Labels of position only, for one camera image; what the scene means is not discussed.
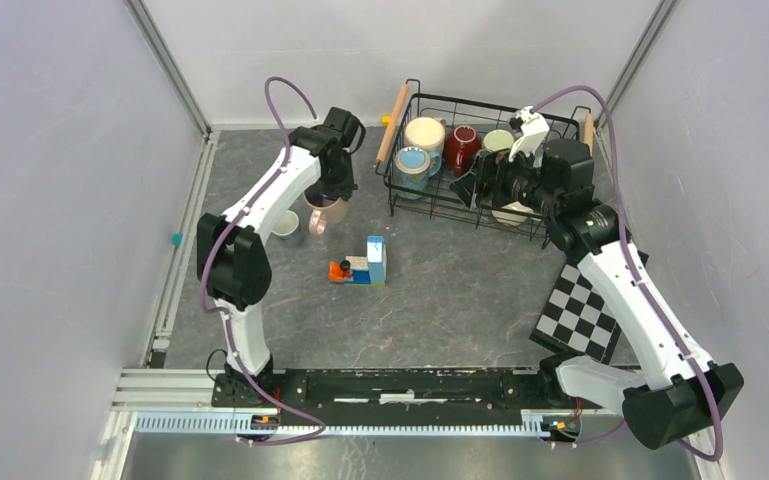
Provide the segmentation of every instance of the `dish rack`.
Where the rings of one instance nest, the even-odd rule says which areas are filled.
[[[472,210],[467,205],[464,205],[457,194],[449,188],[452,182],[455,181],[455,176],[452,169],[445,163],[440,172],[429,179],[428,185],[423,190],[413,190],[394,184],[394,159],[397,152],[405,146],[405,126],[414,116],[444,119],[446,121],[447,134],[453,128],[457,128],[460,125],[469,125],[483,136],[496,129],[504,129],[514,133],[508,125],[508,120],[518,110],[514,107],[494,105],[475,100],[422,93],[420,81],[408,79],[402,88],[403,93],[396,102],[395,115],[398,115],[398,112],[401,111],[401,103],[404,101],[407,92],[406,87],[411,84],[416,86],[416,93],[411,95],[410,100],[407,102],[404,114],[401,116],[401,121],[397,124],[392,137],[388,139],[388,135],[384,136],[384,143],[382,143],[381,151],[379,152],[379,161],[375,167],[375,173],[383,177],[384,185],[387,187],[390,216],[395,215],[396,208],[400,208],[428,215],[429,218],[448,218],[458,222],[473,224],[475,228],[487,227],[526,235],[529,240],[546,240],[546,226],[543,223],[543,217],[539,214],[494,207],[489,199],[482,199],[477,208]],[[543,117],[549,124],[549,134],[546,136],[543,144],[547,140],[560,137],[579,140],[579,123],[574,120],[579,111],[590,113],[590,108],[577,106],[570,115],[570,118],[543,114]],[[396,118],[391,118],[390,121],[395,122],[397,120]],[[536,155],[538,158],[543,144],[538,149],[538,155]],[[397,195],[397,191],[413,193],[419,195],[419,198],[416,200],[407,199]],[[510,219],[516,219],[517,217],[522,219],[522,223],[519,225],[501,223],[494,218],[494,211],[506,214],[506,216],[513,216],[507,217],[509,223],[516,223],[515,221],[510,221]]]

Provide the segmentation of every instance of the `gray tabletop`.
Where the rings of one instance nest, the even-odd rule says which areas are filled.
[[[509,232],[444,218],[398,209],[391,217],[387,189],[374,173],[382,137],[383,128],[370,128],[353,157],[359,190],[342,223],[321,237],[306,235],[298,247],[274,240],[266,246],[273,281],[263,300],[263,322],[275,366],[537,365],[550,352],[528,336],[563,254]],[[239,200],[280,148],[277,130],[222,132],[203,210],[219,214]],[[601,158],[596,168],[597,196],[610,203],[613,193]],[[310,211],[304,201],[298,199],[292,210],[306,225]],[[386,238],[386,286],[331,284],[329,262],[365,255],[369,235]],[[211,350],[225,346],[219,318],[201,313],[197,292],[193,257],[169,368],[202,368]],[[613,363],[634,363],[624,339]]]

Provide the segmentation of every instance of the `toy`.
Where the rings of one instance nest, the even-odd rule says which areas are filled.
[[[387,277],[387,250],[384,237],[371,235],[366,240],[366,257],[349,257],[331,262],[328,280],[349,285],[384,286]]]

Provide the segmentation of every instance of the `black and white checkered board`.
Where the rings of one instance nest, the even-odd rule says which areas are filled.
[[[640,258],[645,265],[649,256],[640,252]],[[607,364],[620,333],[605,300],[578,268],[565,264],[530,338],[554,352],[572,349]]]

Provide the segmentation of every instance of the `white wall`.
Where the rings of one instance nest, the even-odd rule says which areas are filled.
[[[681,2],[617,117],[652,276],[746,379],[724,422],[729,478],[769,478],[769,2]]]
[[[0,0],[0,479],[89,474],[199,145],[124,2]]]
[[[273,125],[263,81],[297,83],[323,113],[389,114],[405,78],[511,106],[587,83],[608,94],[657,0],[147,0],[213,124]],[[285,120],[309,114],[282,91]],[[586,95],[547,111],[570,114]]]

